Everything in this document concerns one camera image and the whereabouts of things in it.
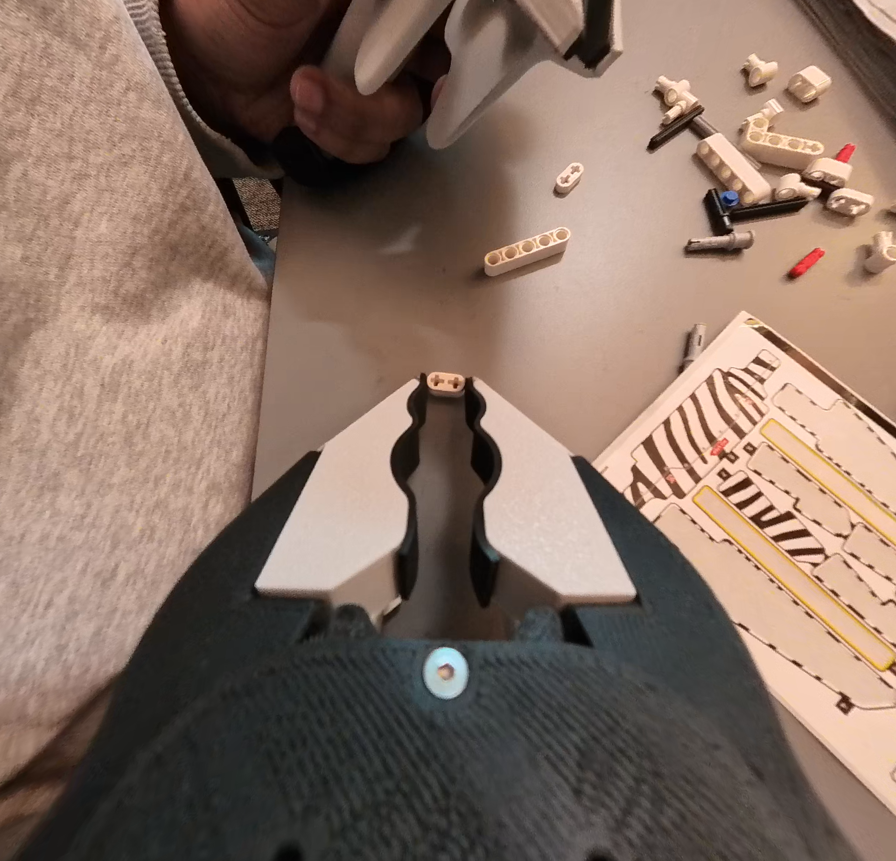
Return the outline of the person's grey sweatshirt torso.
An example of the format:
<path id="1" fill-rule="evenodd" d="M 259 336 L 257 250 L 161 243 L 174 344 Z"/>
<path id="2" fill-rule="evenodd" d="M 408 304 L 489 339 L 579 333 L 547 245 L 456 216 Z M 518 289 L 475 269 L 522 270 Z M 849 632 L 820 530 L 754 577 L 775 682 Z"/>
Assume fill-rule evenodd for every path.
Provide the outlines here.
<path id="1" fill-rule="evenodd" d="M 2 783 L 248 492 L 268 288 L 121 0 L 2 0 Z"/>

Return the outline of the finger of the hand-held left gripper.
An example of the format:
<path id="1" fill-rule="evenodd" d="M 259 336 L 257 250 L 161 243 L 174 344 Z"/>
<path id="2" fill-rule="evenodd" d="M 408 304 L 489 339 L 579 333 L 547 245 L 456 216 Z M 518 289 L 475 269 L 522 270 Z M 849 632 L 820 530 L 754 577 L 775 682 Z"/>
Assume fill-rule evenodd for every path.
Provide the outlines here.
<path id="1" fill-rule="evenodd" d="M 622 0 L 510 0 L 540 60 L 598 78 L 623 51 Z"/>

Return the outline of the pile of lego pieces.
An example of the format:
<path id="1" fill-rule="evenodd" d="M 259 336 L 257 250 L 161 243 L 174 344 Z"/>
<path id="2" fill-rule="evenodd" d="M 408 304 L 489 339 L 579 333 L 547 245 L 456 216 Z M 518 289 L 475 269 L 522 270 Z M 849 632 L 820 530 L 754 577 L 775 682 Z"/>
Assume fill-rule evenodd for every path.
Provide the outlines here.
<path id="1" fill-rule="evenodd" d="M 855 98 L 835 98 L 811 66 L 787 88 L 793 105 L 763 99 L 777 63 L 749 56 L 759 81 L 750 115 L 729 131 L 707 119 L 688 81 L 660 75 L 667 112 L 647 151 L 655 177 L 636 195 L 638 239 L 676 255 L 676 284 L 722 294 L 779 294 L 785 285 L 894 287 L 894 143 L 873 145 Z"/>

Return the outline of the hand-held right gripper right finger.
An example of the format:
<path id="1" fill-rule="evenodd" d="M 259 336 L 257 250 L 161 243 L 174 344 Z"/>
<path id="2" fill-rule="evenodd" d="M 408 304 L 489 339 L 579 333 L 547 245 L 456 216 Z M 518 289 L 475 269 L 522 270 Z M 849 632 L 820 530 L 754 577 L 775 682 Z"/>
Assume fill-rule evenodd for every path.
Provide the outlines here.
<path id="1" fill-rule="evenodd" d="M 481 482 L 469 575 L 478 605 L 520 621 L 531 609 L 624 606 L 637 598 L 579 464 L 479 377 L 464 394 Z"/>

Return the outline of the person's left forearm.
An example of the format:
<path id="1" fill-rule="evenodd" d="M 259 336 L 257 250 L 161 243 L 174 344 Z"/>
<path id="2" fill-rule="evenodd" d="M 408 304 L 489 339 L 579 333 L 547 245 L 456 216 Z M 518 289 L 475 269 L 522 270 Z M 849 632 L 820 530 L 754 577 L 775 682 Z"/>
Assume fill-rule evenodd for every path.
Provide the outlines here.
<path id="1" fill-rule="evenodd" d="M 184 93 L 170 55 L 161 20 L 162 0 L 121 1 L 211 175 L 217 178 L 283 178 L 284 170 L 268 146 L 252 140 L 233 141 L 215 131 L 197 113 Z"/>

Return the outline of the zebra striped sticker sheet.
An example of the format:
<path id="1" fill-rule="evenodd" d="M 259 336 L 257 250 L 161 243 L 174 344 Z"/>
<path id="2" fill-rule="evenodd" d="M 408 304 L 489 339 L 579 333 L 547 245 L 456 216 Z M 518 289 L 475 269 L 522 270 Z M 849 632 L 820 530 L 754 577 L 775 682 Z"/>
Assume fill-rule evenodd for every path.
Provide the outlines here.
<path id="1" fill-rule="evenodd" d="M 741 312 L 594 462 L 707 582 L 774 698 L 892 812 L 894 435 Z"/>

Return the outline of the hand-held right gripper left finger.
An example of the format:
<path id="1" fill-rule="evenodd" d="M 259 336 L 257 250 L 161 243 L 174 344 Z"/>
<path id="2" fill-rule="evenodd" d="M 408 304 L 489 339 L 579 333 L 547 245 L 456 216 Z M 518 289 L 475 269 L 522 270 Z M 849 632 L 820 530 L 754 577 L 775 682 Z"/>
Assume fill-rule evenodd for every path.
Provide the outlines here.
<path id="1" fill-rule="evenodd" d="M 380 627 L 419 570 L 419 518 L 409 479 L 427 418 L 422 375 L 310 455 L 313 465 L 254 588 L 265 597 L 364 609 Z"/>

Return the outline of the white five-hole lego beam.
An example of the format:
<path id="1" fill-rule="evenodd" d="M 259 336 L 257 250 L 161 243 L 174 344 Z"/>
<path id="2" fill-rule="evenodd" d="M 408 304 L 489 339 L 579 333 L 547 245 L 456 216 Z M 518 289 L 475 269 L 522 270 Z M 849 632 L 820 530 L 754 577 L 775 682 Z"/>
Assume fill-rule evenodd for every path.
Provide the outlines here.
<path id="1" fill-rule="evenodd" d="M 569 228 L 554 228 L 494 249 L 484 256 L 483 273 L 487 277 L 500 276 L 561 255 L 571 236 Z"/>

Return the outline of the grey lego pin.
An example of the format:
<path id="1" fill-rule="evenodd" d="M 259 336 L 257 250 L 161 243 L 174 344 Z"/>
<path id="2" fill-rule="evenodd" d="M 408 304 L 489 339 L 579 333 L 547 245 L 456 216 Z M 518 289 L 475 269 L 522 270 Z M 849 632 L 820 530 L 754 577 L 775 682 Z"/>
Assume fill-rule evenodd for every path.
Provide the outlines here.
<path id="1" fill-rule="evenodd" d="M 678 374 L 684 374 L 702 354 L 706 343 L 707 329 L 705 322 L 698 322 L 688 331 Z"/>

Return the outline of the person's left hand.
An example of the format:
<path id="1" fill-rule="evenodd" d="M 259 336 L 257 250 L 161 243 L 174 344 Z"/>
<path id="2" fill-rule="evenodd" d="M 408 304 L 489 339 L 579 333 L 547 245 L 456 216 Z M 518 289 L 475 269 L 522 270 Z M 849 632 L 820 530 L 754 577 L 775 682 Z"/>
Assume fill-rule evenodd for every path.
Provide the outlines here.
<path id="1" fill-rule="evenodd" d="M 451 55 L 442 24 L 405 70 L 361 95 L 316 66 L 319 47 L 350 0 L 160 0 L 161 23 L 181 87 L 208 127 L 242 145 L 268 144 L 289 126 L 350 164 L 381 161 L 415 132 L 441 91 Z"/>

